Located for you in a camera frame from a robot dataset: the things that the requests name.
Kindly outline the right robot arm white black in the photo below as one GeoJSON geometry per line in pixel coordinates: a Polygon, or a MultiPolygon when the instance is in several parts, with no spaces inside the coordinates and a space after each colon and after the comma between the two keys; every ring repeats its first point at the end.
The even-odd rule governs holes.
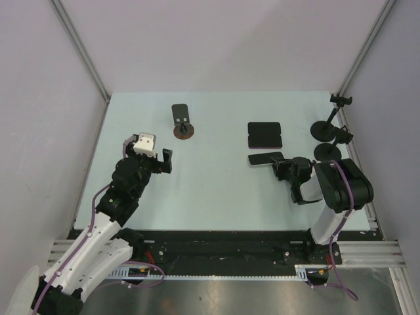
{"type": "Polygon", "coordinates": [[[320,162],[304,157],[273,157],[271,161],[278,180],[289,183],[293,203],[325,202],[318,220],[308,230],[309,243],[303,246],[303,257],[318,263],[326,256],[325,245],[337,241],[353,212],[373,201],[373,186],[349,158],[320,162]]]}

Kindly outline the black smartphone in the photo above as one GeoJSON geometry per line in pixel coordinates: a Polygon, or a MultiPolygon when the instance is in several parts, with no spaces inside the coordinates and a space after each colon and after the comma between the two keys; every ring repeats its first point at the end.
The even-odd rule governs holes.
{"type": "Polygon", "coordinates": [[[282,133],[278,122],[249,122],[247,130],[249,135],[281,135],[282,133]]]}

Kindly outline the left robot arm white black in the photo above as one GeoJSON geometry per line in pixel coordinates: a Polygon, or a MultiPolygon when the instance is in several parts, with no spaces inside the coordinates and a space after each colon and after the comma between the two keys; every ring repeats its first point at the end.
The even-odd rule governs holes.
{"type": "Polygon", "coordinates": [[[172,171],[172,150],[163,161],[130,149],[116,163],[112,181],[93,197],[91,219],[68,250],[39,278],[33,314],[79,314],[89,295],[120,265],[140,261],[143,236],[124,225],[153,174],[172,171]]]}

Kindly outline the wooden base phone stand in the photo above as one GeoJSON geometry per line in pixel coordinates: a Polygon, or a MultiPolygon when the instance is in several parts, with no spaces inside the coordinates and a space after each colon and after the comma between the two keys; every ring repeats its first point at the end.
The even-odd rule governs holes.
{"type": "Polygon", "coordinates": [[[188,105],[173,104],[171,110],[174,121],[174,136],[180,140],[191,138],[194,135],[194,126],[190,123],[188,105]]]}

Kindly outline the black ball-joint phone stand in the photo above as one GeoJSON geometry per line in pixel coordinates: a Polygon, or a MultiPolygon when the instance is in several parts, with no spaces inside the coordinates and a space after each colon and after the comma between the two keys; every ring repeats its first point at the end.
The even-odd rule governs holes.
{"type": "Polygon", "coordinates": [[[342,153],[337,147],[338,144],[349,144],[354,135],[348,131],[348,127],[344,125],[341,128],[333,128],[332,143],[322,143],[317,145],[314,149],[314,157],[316,161],[339,161],[342,158],[342,153]]]}

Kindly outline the dark glossy smartphone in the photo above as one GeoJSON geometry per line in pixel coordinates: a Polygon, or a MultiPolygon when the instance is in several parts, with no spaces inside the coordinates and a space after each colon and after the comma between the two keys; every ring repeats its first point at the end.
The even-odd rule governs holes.
{"type": "Polygon", "coordinates": [[[250,166],[272,164],[272,158],[284,158],[284,155],[281,152],[268,152],[248,155],[250,166]]]}

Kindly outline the black phone stand round base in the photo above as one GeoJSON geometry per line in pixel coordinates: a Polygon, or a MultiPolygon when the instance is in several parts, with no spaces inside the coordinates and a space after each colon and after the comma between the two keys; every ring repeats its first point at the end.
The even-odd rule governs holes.
{"type": "Polygon", "coordinates": [[[351,105],[353,98],[339,96],[338,94],[332,94],[329,100],[331,103],[334,103],[334,107],[326,121],[317,121],[312,124],[310,128],[310,134],[313,138],[320,142],[330,142],[334,139],[333,130],[334,126],[332,125],[333,118],[337,115],[338,111],[346,105],[351,105]]]}

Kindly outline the purple smartphone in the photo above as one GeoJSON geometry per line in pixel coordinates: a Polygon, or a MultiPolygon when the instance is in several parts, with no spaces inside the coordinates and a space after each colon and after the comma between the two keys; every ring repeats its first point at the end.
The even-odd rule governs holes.
{"type": "Polygon", "coordinates": [[[248,147],[252,149],[282,148],[280,135],[249,135],[248,147]]]}

